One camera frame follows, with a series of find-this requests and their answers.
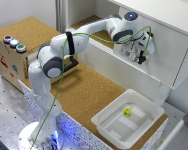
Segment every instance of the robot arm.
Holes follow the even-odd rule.
[[[141,28],[142,23],[138,14],[135,12],[128,12],[127,14],[125,14],[123,19],[121,19],[118,15],[112,15],[102,20],[84,25],[72,34],[93,34],[95,32],[106,30],[111,36],[112,40],[114,42],[117,42],[130,37]],[[131,38],[131,40],[138,41],[141,45],[146,46],[148,36],[149,35],[145,31],[141,31],[133,38]],[[43,47],[38,54],[38,60],[43,69],[43,72],[49,78],[56,78],[62,73],[62,59],[64,58],[63,45],[66,38],[66,34],[61,34],[52,38],[50,46]],[[70,51],[70,43],[68,44],[67,41],[64,55],[73,55],[74,53],[80,53],[84,51],[89,42],[89,36],[83,34],[73,36],[72,39],[75,52]],[[154,45],[151,41],[151,38],[148,44],[148,52],[150,54],[154,52]]]

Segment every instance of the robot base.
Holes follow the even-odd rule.
[[[34,122],[26,126],[19,134],[18,137],[18,150],[30,150],[32,146],[32,142],[28,140],[33,130],[38,125],[38,122]],[[63,145],[64,139],[59,138],[59,145]],[[31,150],[43,150],[41,146],[34,146]]]

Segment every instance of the white robotic arm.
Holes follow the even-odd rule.
[[[138,14],[135,12],[128,12],[123,19],[118,15],[112,15],[102,20],[84,25],[72,34],[93,34],[98,31],[106,30],[110,34],[112,40],[117,42],[130,37],[140,29],[142,29],[142,23]],[[137,41],[141,45],[146,46],[148,37],[149,35],[145,31],[141,31],[129,40]],[[71,34],[66,33],[52,38],[50,46],[41,48],[38,53],[38,60],[29,66],[28,73],[34,100],[41,107],[43,112],[38,126],[34,129],[31,133],[31,137],[28,139],[31,145],[33,141],[37,139],[35,142],[35,147],[37,149],[43,149],[42,144],[47,141],[49,142],[50,137],[54,135],[57,130],[55,123],[56,116],[61,113],[62,109],[57,100],[43,126],[42,123],[54,100],[54,97],[50,94],[51,84],[49,78],[56,78],[63,73],[63,46],[66,39],[68,39],[68,41],[65,45],[64,55],[74,55],[75,53],[80,53],[86,49],[89,42],[89,35],[79,34],[72,36]],[[150,54],[154,52],[154,45],[151,37],[148,43],[148,52]]]

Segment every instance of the cable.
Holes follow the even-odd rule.
[[[144,55],[146,56],[147,46],[148,46],[149,39],[150,39],[150,36],[151,36],[151,27],[150,27],[150,26],[146,26],[146,27],[140,29],[139,31],[137,31],[136,33],[134,33],[133,35],[131,35],[130,37],[128,37],[128,38],[126,38],[126,39],[124,39],[124,40],[121,40],[121,41],[117,41],[117,42],[107,41],[107,40],[101,39],[101,38],[99,38],[99,37],[97,37],[97,36],[95,36],[95,35],[88,34],[88,33],[75,33],[75,34],[72,34],[72,35],[73,35],[73,36],[75,36],[75,35],[80,35],[80,34],[83,34],[83,35],[89,35],[89,36],[91,36],[91,37],[95,37],[95,38],[97,38],[97,39],[99,39],[99,40],[101,40],[101,41],[104,41],[104,42],[107,42],[107,43],[113,43],[113,44],[116,44],[116,43],[122,43],[122,42],[125,42],[125,41],[131,39],[134,35],[138,34],[140,31],[142,31],[142,30],[144,30],[144,29],[146,29],[146,28],[149,28],[149,31],[150,31],[150,34],[149,34],[149,37],[148,37],[148,41],[147,41],[147,45],[146,45],[146,47],[145,47],[145,51],[144,51]],[[66,42],[67,42],[67,38],[66,38],[66,40],[64,41],[64,44],[63,44],[63,56],[64,56],[64,51],[65,51]],[[62,59],[62,71],[63,71],[63,70],[64,70],[64,58]],[[38,130],[38,133],[37,133],[37,135],[36,135],[36,138],[35,138],[35,140],[34,140],[32,146],[31,146],[31,149],[30,149],[30,150],[32,150],[34,144],[36,143],[36,140],[37,140],[37,138],[38,138],[38,135],[39,135],[39,133],[40,133],[40,131],[41,131],[41,129],[42,129],[42,127],[43,127],[43,125],[44,125],[44,123],[45,123],[47,117],[49,116],[50,112],[52,111],[52,108],[53,108],[53,106],[54,106],[54,103],[55,103],[55,101],[56,101],[57,95],[58,95],[58,93],[59,93],[59,90],[60,90],[60,87],[61,87],[62,81],[63,81],[63,73],[61,74],[61,79],[60,79],[59,86],[58,86],[58,89],[57,89],[56,95],[55,95],[55,97],[54,97],[54,100],[53,100],[52,106],[51,106],[49,112],[47,113],[47,115],[46,115],[46,117],[45,117],[43,123],[41,124],[40,129]]]

